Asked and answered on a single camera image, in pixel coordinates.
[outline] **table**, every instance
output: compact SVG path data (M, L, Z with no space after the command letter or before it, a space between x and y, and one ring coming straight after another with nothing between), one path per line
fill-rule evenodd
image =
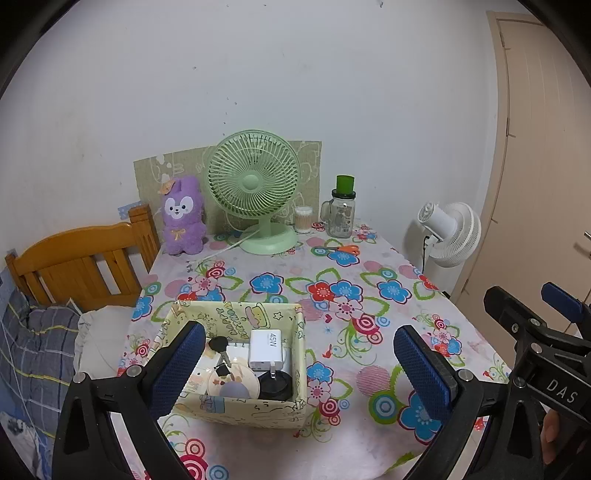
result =
M303 307L309 397L301 430L226 426L176 408L158 421L199 480L402 478L397 467L426 448L440 423L429 418L394 356L401 325L413 325L455 368L507 381L507 365L472 324L373 229L357 224L340 242L314 226L271 257L222 251L236 241L229 235L209 238L199 255L161 252L142 283L119 373L146 363L159 347L154 339L176 299ZM149 478L121 420L114 423L134 475ZM479 420L475 428L482 427Z

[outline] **patterned box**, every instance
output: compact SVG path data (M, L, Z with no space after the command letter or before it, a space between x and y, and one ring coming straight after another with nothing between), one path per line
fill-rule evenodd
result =
M306 359L304 316L297 303L185 301L173 303L155 338L168 346L189 320L200 322L207 337L227 336L244 342L253 328L281 330L284 346L291 348L294 401L212 397L183 392L175 408L198 419L232 425L275 429L301 428L306 419Z

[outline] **power cord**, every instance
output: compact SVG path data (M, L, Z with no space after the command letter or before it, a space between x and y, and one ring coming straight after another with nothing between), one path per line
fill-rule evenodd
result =
M35 432L35 437L37 438L37 442L39 444L42 444L43 445L43 443L41 442L41 439L39 438L39 434L37 433L37 427L33 423L33 419L31 418L31 414L27 410L27 405L26 405L26 402L25 402L25 398L24 398L24 396L22 394L21 386L18 383L18 375L17 375L16 367L14 365L14 358L12 358L12 351L11 351L11 348L10 348L10 344L8 343L8 336L7 336L7 333L6 333L6 327L4 325L4 322L0 321L0 324L2 325L2 330L4 331L4 340L5 340L6 346L8 348L8 355L10 356L10 363L12 364L12 373L14 373L14 380L17 383L18 394L21 397L22 407L25 410L25 413L27 414L27 417L28 417L29 421L31 422L31 427L33 428L33 431Z
M425 272L425 250L427 249L427 240L429 240L429 235L426 235L423 239L423 267L421 269L421 273Z
M228 246L228 247L224 248L223 250L220 250L220 251L218 251L218 252L215 252L214 254L208 255L208 256L206 256L205 258L202 258L202 259L198 260L198 262L197 262L197 263L196 263L196 265L195 265L195 268L199 268L201 265L203 265L203 263L205 263L205 261L206 261L206 260L209 260L210 258L216 257L216 256L218 256L219 254L222 254L222 253L224 253L224 252L226 252L226 251L228 251L228 250L230 250L230 249L232 249L232 248L234 248L234 247L237 247L237 246L238 246L238 245L240 245L240 244L241 244L241 243L242 243L244 240L247 240L247 239L249 239L250 237L252 237L253 235L255 235L256 233L258 233L258 231L259 231L259 229L257 228L257 229L256 229L254 232L252 232L252 233L249 233L247 236L245 236L245 237L240 237L240 240L239 240L238 242L236 242L235 244L232 244L232 245L230 245L230 246Z

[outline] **pillow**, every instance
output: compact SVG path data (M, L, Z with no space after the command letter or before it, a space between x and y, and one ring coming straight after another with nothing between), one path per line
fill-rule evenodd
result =
M74 369L91 378L116 377L133 307L107 305L78 320Z

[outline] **blue gripper pad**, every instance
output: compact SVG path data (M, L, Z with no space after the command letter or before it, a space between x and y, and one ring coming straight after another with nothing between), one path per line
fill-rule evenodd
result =
M394 354L429 416L442 423L448 421L457 395L453 368L433 352L410 325L396 330Z
M173 341L171 345L163 348L174 348L174 343ZM203 325L196 323L152 384L148 409L154 420L168 415L173 409L204 349L205 329Z
M552 282L542 287L542 300L572 323L584 319L583 304Z

